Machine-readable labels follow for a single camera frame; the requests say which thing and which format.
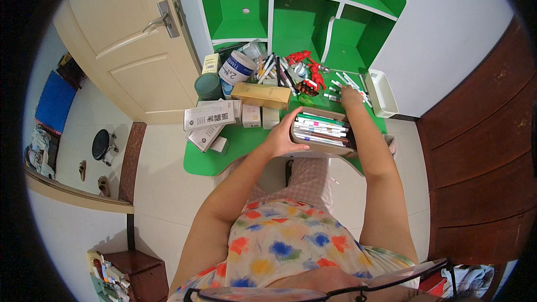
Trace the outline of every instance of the round stool seat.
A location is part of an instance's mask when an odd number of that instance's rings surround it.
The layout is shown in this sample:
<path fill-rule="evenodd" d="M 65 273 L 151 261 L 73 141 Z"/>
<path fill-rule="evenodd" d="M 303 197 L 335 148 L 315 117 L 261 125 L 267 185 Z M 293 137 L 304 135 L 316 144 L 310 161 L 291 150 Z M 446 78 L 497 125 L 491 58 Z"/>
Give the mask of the round stool seat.
<path fill-rule="evenodd" d="M 91 153 L 95 160 L 102 160 L 104 158 L 106 152 L 108 152 L 109 143 L 110 135 L 107 130 L 102 129 L 97 132 L 97 135 L 95 135 L 95 138 L 93 139 L 93 145 L 91 146 Z"/>

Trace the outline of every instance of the woman's left hand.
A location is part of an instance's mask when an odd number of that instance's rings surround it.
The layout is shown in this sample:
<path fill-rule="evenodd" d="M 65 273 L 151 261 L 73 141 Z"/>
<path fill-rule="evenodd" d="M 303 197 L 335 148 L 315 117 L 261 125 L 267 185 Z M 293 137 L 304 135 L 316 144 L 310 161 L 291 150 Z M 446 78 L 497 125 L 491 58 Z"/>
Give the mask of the woman's left hand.
<path fill-rule="evenodd" d="M 302 111 L 302 107 L 298 107 L 291 113 L 286 114 L 280 124 L 268 134 L 263 144 L 259 145 L 259 149 L 266 151 L 270 158 L 279 157 L 289 152 L 309 150 L 308 145 L 295 144 L 289 136 L 289 130 L 300 111 Z"/>

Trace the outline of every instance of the floral dress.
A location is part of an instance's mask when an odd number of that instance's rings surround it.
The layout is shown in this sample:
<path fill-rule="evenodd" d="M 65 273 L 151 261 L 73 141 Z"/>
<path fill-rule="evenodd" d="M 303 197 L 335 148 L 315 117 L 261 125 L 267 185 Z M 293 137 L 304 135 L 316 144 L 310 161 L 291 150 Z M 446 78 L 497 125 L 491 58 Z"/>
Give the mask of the floral dress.
<path fill-rule="evenodd" d="M 246 209 L 231 228 L 227 259 L 185 282 L 168 301 L 183 301 L 188 288 L 265 287 L 322 266 L 369 279 L 414 265 L 392 251 L 360 245 L 339 221 L 312 205 L 279 199 Z"/>

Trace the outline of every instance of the person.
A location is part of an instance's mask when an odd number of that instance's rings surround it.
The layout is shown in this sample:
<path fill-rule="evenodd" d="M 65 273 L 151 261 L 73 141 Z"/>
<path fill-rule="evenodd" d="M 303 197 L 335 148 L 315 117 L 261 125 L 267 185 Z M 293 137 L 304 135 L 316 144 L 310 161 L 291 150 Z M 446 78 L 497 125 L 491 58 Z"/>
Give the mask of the person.
<path fill-rule="evenodd" d="M 289 186 L 274 194 L 265 194 L 256 183 L 272 158 L 309 149 L 289 137 L 299 107 L 199 208 L 169 301 L 184 300 L 193 287 L 300 288 L 326 293 L 417 264 L 403 185 L 388 146 L 356 90 L 343 87 L 341 105 L 354 129 L 367 182 L 359 242 L 331 215 L 328 159 L 295 159 Z M 364 295 L 368 301 L 437 299 L 415 296 L 417 285 L 414 279 Z M 329 301 L 354 300 L 358 295 L 341 294 Z"/>

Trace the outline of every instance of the pink patterned pants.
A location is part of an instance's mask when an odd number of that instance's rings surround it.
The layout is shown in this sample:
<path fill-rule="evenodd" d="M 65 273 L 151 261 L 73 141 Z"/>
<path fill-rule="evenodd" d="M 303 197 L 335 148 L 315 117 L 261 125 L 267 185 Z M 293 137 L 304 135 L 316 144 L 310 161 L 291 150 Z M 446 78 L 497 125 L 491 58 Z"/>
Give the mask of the pink patterned pants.
<path fill-rule="evenodd" d="M 232 170 L 238 164 L 233 163 Z M 332 189 L 330 188 L 328 159 L 295 158 L 292 171 L 289 186 L 272 194 L 267 194 L 256 182 L 246 204 L 291 198 L 299 202 L 308 203 L 319 210 L 332 214 Z"/>

